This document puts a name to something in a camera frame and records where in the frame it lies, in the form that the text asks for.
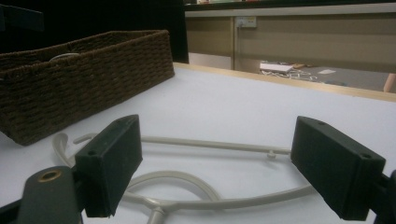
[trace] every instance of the black pad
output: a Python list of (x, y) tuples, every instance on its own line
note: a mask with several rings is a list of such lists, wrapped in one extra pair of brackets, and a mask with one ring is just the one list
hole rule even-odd
[(340, 218), (367, 218), (384, 158), (327, 123), (298, 117), (291, 160)]
[(113, 121), (76, 155), (78, 178), (87, 195), (87, 217), (114, 216), (142, 160), (137, 115)]

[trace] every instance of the wall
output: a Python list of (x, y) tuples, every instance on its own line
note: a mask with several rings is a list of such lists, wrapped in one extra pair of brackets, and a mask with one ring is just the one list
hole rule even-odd
[(260, 16), (257, 28), (233, 17), (187, 18), (189, 52), (230, 57), (257, 71), (260, 60), (396, 72), (396, 13)]

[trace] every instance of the mounting hole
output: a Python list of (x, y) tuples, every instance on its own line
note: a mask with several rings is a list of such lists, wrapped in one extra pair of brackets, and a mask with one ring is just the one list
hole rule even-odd
[(371, 156), (370, 156), (369, 154), (361, 153), (361, 155), (362, 155), (363, 158), (365, 158), (365, 159), (371, 159)]
[(59, 176), (61, 176), (61, 174), (62, 174), (62, 171), (60, 171), (60, 170), (48, 171), (38, 178), (38, 182), (44, 183), (44, 182), (52, 181), (52, 180), (58, 178)]
[(96, 152), (95, 152), (95, 151), (89, 151), (89, 152), (88, 152), (88, 155), (89, 155), (89, 156), (94, 156), (94, 155), (96, 155)]

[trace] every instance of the wicker basket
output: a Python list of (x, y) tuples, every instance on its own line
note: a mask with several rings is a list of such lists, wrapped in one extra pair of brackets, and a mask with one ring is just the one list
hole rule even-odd
[[(57, 60), (65, 53), (78, 53)], [(108, 32), (0, 55), (0, 131), (30, 145), (175, 74), (167, 31)]]

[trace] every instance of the floor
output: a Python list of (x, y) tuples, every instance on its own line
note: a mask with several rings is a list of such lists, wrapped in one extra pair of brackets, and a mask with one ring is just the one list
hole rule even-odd
[[(198, 64), (223, 69), (232, 69), (230, 57), (196, 53), (190, 53), (189, 56), (191, 64)], [(383, 91), (385, 82), (389, 75), (379, 72), (357, 71), (351, 69), (331, 68), (323, 66), (304, 67), (301, 68), (301, 70), (307, 73), (304, 76), (301, 76), (302, 80), (322, 82), (330, 85), (347, 86), (371, 91)], [(249, 68), (247, 72), (254, 71), (257, 71), (258, 74), (262, 74), (260, 72), (259, 64), (257, 64), (257, 68)]]

